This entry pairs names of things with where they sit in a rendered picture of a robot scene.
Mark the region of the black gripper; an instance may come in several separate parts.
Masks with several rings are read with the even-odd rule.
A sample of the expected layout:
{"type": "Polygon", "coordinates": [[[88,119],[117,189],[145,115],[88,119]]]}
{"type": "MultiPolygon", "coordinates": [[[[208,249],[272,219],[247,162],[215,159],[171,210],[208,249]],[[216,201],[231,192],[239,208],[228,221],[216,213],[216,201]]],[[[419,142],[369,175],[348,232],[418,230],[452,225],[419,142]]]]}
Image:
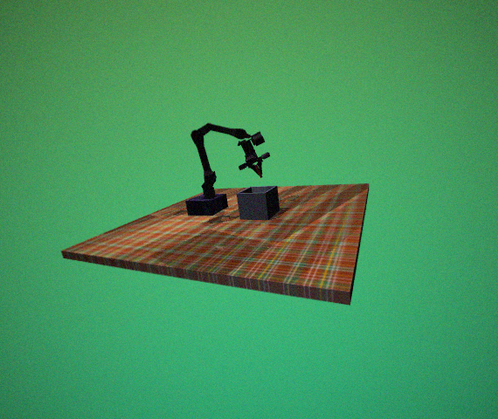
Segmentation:
{"type": "MultiPolygon", "coordinates": [[[[249,150],[245,151],[245,155],[247,155],[247,156],[251,155],[250,153],[256,153],[256,152],[255,152],[255,150],[254,150],[254,148],[251,148],[251,149],[249,149],[249,150]]],[[[263,161],[262,161],[262,159],[266,159],[266,158],[268,158],[269,156],[271,156],[271,155],[270,155],[268,152],[266,152],[266,153],[262,154],[262,155],[261,155],[261,157],[259,157],[259,158],[255,161],[255,162],[257,162],[257,165],[259,166],[259,171],[260,171],[260,173],[261,173],[261,174],[262,174],[262,162],[263,162],[263,161]]],[[[247,165],[247,163],[245,162],[245,163],[243,163],[243,164],[239,165],[239,170],[242,170],[242,169],[246,168],[247,166],[248,166],[248,165],[247,165]]],[[[255,165],[254,165],[253,163],[252,163],[252,164],[250,164],[250,165],[248,166],[248,168],[251,168],[252,170],[254,170],[254,171],[255,171],[255,172],[259,175],[259,173],[258,173],[258,171],[257,171],[257,169],[256,169],[256,167],[255,167],[255,165]]]]}

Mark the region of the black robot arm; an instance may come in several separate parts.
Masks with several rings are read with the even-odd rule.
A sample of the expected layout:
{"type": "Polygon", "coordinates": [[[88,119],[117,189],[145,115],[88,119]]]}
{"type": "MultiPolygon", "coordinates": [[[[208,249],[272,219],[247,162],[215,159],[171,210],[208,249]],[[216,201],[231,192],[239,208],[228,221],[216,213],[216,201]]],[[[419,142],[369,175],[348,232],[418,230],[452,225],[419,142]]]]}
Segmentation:
{"type": "MultiPolygon", "coordinates": [[[[260,131],[258,131],[256,134],[250,135],[246,132],[245,129],[243,128],[229,128],[229,127],[222,127],[219,125],[211,124],[211,123],[206,123],[204,126],[200,127],[199,129],[193,130],[190,133],[190,137],[197,146],[197,151],[199,153],[200,160],[202,162],[202,166],[204,169],[204,183],[201,186],[204,192],[204,197],[203,199],[212,199],[213,197],[216,197],[215,195],[215,189],[213,186],[214,182],[216,181],[216,174],[215,171],[212,172],[210,163],[208,161],[207,154],[205,152],[204,148],[204,135],[207,134],[209,131],[216,131],[220,132],[223,134],[229,134],[232,135],[238,139],[245,139],[245,138],[251,138],[250,140],[246,141],[239,141],[238,146],[242,146],[244,149],[244,152],[253,148],[253,145],[256,145],[256,147],[262,143],[265,142],[262,134],[260,131]],[[252,142],[251,142],[252,140],[252,142]]],[[[246,163],[249,166],[252,163],[255,163],[255,160],[258,159],[258,156],[256,153],[250,153],[251,155],[246,157],[246,163]]]]}

